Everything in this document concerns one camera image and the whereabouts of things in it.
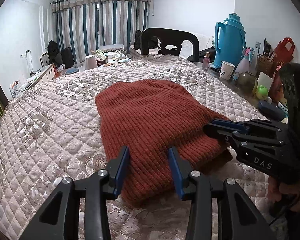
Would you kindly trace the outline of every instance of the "quilted bedspread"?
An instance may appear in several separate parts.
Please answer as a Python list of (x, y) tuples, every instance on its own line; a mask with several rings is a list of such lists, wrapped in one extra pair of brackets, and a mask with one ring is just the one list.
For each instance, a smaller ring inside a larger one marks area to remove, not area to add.
[[(189, 61), (148, 55), (43, 83), (10, 101), (0, 126), (0, 230), (17, 240), (44, 200), (64, 177), (83, 179), (106, 166), (95, 96), (111, 84), (145, 78), (181, 84), (208, 108), (232, 121), (264, 119), (257, 109)], [(267, 176), (234, 158), (214, 173), (233, 177), (267, 219)], [(107, 202), (112, 239), (184, 239), (190, 202), (167, 192), (132, 208)], [(84, 201), (79, 237), (84, 238)], [(217, 204), (213, 236), (218, 239)], [(282, 233), (282, 226), (274, 228)]]

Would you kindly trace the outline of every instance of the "orange knitted sweater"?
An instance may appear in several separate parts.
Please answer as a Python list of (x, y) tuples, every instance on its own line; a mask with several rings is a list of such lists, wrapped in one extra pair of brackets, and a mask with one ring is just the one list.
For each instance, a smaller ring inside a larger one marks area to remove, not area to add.
[(169, 147), (176, 146), (194, 168), (225, 149), (206, 136), (202, 127), (214, 118), (227, 118), (202, 106), (174, 82), (117, 82), (98, 94), (95, 102), (102, 118), (101, 138), (107, 159), (116, 158), (123, 145), (130, 149), (122, 197), (131, 205), (173, 187)]

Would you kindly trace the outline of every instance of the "blue cushion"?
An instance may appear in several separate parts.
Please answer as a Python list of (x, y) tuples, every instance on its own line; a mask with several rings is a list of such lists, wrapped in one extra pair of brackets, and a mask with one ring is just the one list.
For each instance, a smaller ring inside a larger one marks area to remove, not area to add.
[(66, 71), (66, 75), (70, 75), (70, 74), (77, 73), (77, 72), (79, 72), (79, 69), (77, 69), (77, 68), (69, 68)]

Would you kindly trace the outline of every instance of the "white cabinet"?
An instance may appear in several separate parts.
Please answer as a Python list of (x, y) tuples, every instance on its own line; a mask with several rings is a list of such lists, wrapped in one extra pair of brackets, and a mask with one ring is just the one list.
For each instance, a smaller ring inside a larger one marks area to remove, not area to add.
[(48, 69), (47, 71), (47, 78), (48, 78), (48, 81), (52, 80), (54, 77), (55, 77), (55, 73), (54, 73), (54, 67), (53, 65)]
[(42, 83), (45, 83), (45, 82), (48, 82), (48, 78), (47, 78), (47, 75), (44, 75), (42, 78), (41, 78), (41, 81)]

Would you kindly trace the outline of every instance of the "blue thermos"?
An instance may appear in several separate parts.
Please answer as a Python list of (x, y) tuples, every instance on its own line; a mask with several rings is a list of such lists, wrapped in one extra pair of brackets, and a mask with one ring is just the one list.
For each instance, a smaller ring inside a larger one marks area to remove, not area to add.
[(222, 61), (238, 66), (247, 49), (245, 35), (240, 17), (236, 13), (229, 14), (229, 18), (223, 23), (216, 23), (214, 45), (217, 53), (213, 63), (215, 68), (221, 68)]

